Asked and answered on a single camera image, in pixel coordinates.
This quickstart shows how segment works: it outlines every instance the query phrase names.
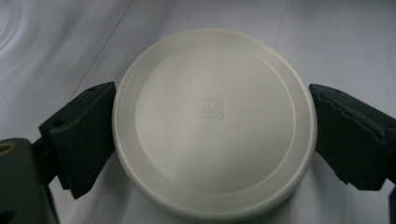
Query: hole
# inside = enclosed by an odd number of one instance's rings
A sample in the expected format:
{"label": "hole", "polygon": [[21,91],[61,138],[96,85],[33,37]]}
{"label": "hole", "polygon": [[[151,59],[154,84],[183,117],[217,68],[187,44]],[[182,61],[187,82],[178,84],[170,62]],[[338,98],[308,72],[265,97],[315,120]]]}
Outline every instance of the hole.
{"label": "hole", "polygon": [[61,127],[61,126],[64,126],[64,124],[65,124],[64,120],[57,120],[57,121],[52,123],[52,126]]}
{"label": "hole", "polygon": [[12,219],[14,219],[14,217],[15,217],[14,211],[11,210],[2,211],[0,213],[0,223],[1,224],[9,223],[10,221],[12,221]]}
{"label": "hole", "polygon": [[389,123],[389,124],[388,124],[388,128],[396,129],[396,124],[394,124],[394,123]]}
{"label": "hole", "polygon": [[1,144],[0,145],[0,156],[7,154],[8,152],[12,151],[13,149],[15,149],[15,143],[13,143],[13,142]]}

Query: white plastic lid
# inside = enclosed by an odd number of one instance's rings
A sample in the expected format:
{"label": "white plastic lid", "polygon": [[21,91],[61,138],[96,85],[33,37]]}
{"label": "white plastic lid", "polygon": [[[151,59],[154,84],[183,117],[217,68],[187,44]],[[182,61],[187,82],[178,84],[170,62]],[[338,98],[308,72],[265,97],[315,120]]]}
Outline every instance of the white plastic lid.
{"label": "white plastic lid", "polygon": [[237,221],[285,200],[316,143],[297,72],[259,39],[194,30],[151,46],[113,110],[120,161],[152,200],[195,221]]}

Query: embossed symbol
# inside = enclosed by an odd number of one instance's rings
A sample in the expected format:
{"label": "embossed symbol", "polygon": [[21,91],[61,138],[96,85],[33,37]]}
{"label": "embossed symbol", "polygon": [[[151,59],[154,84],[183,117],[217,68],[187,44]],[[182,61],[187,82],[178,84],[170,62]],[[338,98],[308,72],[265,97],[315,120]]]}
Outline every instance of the embossed symbol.
{"label": "embossed symbol", "polygon": [[207,119],[224,119],[224,101],[206,100],[205,101],[205,118],[207,118]]}

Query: white table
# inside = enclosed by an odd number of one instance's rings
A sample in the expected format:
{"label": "white table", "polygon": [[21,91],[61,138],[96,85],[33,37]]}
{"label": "white table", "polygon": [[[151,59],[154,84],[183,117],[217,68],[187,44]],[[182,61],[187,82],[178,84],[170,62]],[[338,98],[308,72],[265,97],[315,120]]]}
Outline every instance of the white table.
{"label": "white table", "polygon": [[[118,84],[151,44],[204,27],[254,35],[306,85],[337,88],[396,118],[395,1],[0,0],[0,139],[35,141],[39,124],[90,86]],[[63,224],[188,223],[142,194],[116,155],[82,198],[57,178],[50,188]],[[392,188],[346,186],[316,154],[290,199],[247,223],[389,223]]]}

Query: round container lid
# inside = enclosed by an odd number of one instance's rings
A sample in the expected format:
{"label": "round container lid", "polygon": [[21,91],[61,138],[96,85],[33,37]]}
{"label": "round container lid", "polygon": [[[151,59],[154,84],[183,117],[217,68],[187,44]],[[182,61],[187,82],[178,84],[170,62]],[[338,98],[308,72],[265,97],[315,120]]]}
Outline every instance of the round container lid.
{"label": "round container lid", "polygon": [[259,39],[188,31],[128,69],[113,110],[124,170],[196,221],[236,221],[286,199],[314,152],[316,115],[297,72]]}

